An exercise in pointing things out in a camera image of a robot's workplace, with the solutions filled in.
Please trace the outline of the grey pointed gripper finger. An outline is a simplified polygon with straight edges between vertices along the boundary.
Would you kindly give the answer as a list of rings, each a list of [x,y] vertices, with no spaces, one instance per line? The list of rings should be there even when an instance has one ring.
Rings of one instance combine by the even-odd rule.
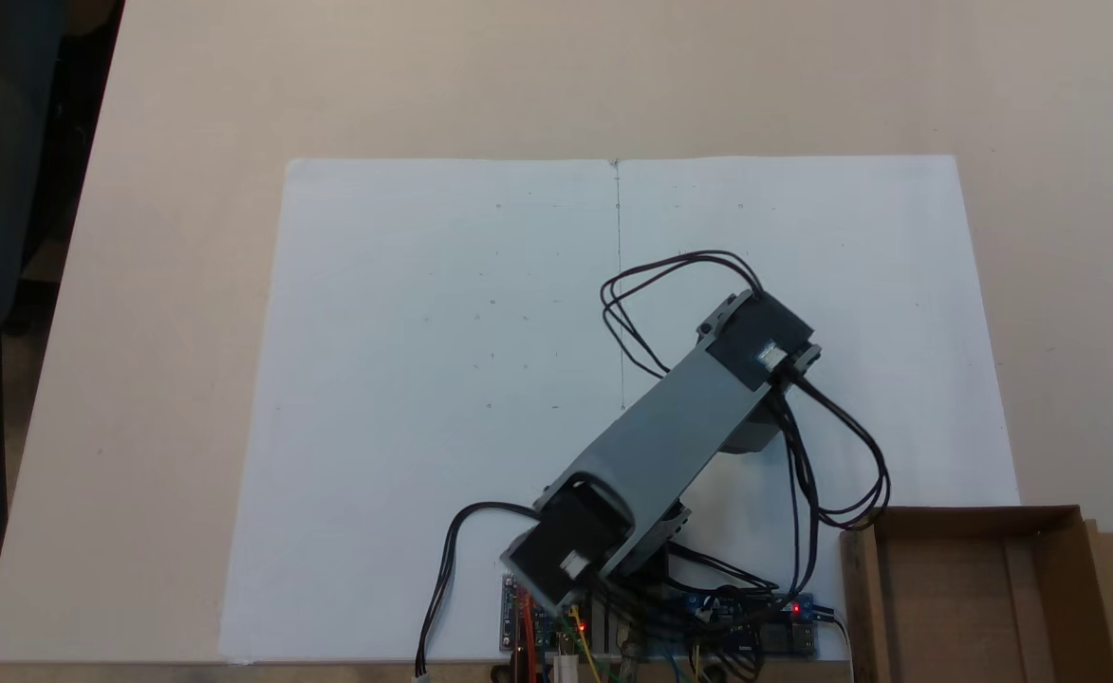
[[[781,425],[771,406],[757,406],[746,420],[722,442],[719,453],[747,454],[761,452],[781,435]]]

